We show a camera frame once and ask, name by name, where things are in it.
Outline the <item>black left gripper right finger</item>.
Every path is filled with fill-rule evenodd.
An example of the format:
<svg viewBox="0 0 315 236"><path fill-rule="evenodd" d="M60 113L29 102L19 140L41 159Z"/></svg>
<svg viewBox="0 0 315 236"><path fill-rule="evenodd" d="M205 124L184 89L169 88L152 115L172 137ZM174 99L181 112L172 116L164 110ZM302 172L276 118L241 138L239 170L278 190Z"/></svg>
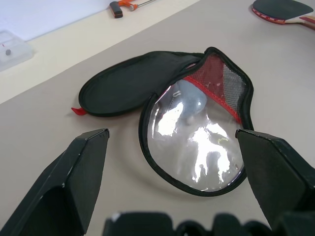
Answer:
<svg viewBox="0 0 315 236"><path fill-rule="evenodd" d="M288 211L314 211L315 169L284 139L236 131L245 171L270 225Z"/></svg>

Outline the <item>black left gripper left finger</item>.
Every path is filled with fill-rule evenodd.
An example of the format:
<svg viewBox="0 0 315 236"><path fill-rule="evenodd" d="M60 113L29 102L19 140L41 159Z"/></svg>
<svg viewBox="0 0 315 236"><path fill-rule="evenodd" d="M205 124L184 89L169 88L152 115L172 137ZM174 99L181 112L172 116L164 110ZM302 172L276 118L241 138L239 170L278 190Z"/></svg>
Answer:
<svg viewBox="0 0 315 236"><path fill-rule="evenodd" d="M2 236L83 236L100 191L108 129L76 137L37 178Z"/></svg>

